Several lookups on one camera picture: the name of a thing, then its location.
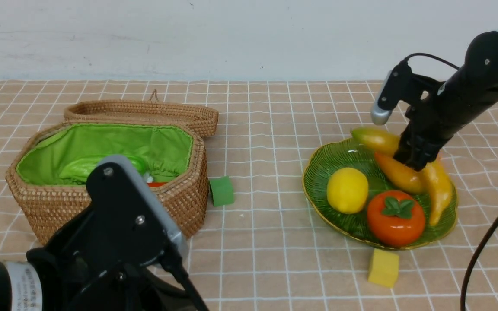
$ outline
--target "green basket lining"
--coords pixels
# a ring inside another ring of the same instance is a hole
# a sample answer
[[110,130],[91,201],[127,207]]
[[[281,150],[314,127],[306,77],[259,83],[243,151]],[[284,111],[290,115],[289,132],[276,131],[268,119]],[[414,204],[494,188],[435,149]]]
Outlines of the green basket lining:
[[82,185],[101,159],[123,154],[140,174],[168,182],[188,169],[192,146],[176,126],[73,124],[39,142],[16,172],[32,185]]

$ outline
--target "yellow sponge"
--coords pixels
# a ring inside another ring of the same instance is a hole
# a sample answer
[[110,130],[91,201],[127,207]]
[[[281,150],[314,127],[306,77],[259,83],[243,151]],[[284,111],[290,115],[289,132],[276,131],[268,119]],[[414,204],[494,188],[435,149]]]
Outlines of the yellow sponge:
[[392,288],[399,277],[399,255],[374,248],[368,282]]

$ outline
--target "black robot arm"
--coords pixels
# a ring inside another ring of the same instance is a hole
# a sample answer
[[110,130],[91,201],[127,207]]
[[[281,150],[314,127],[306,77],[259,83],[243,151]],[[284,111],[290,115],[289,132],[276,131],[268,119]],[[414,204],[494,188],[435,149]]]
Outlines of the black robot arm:
[[474,38],[464,65],[445,82],[413,73],[412,56],[389,72],[371,116],[374,124],[383,125],[399,101],[409,104],[405,113],[409,124],[393,157],[420,171],[454,134],[498,102],[498,32]]

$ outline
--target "wicker basket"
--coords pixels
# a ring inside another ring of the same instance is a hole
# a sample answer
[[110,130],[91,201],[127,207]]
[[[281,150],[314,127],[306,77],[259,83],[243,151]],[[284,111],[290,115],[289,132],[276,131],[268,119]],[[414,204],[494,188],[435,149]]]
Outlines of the wicker basket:
[[[164,104],[169,106],[167,108],[164,108],[163,104],[158,105],[158,108],[155,108],[154,103],[140,101],[79,103],[65,111],[67,120],[38,132],[28,140],[8,168],[6,182],[42,245],[45,245],[61,226],[85,209],[91,199],[85,186],[26,184],[17,173],[16,166],[39,142],[72,124],[79,123],[176,126],[192,136],[192,156],[188,169],[162,187],[152,187],[151,190],[162,201],[163,206],[186,238],[191,238],[201,229],[205,220],[209,195],[206,151],[202,137],[215,133],[218,112],[210,108],[188,107],[187,105],[181,108],[180,106],[184,105],[180,104]],[[125,114],[119,116],[120,110],[123,110]],[[161,111],[166,114],[156,115]]]
[[101,100],[85,101],[69,106],[64,111],[65,120],[148,122],[175,122],[191,128],[199,136],[212,136],[216,132],[218,111],[199,105],[149,101]]

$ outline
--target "green sponge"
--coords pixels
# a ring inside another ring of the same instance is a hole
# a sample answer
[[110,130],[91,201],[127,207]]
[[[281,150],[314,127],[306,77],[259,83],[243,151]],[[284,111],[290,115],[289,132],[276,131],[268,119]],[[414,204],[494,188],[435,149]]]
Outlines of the green sponge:
[[228,176],[209,179],[214,206],[229,205],[235,202],[232,181]]

